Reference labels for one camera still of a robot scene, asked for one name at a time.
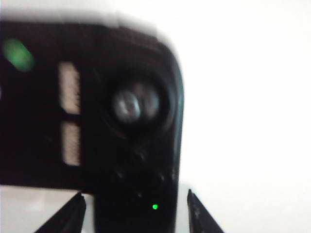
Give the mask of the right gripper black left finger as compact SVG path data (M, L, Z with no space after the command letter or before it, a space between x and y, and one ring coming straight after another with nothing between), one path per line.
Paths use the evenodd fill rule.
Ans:
M35 233L80 233L86 212L86 201L81 192L75 194Z

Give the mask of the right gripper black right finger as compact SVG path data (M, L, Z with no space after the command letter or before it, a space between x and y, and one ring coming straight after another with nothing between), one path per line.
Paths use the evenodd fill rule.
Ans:
M224 233L191 189L188 190L187 205L190 233Z

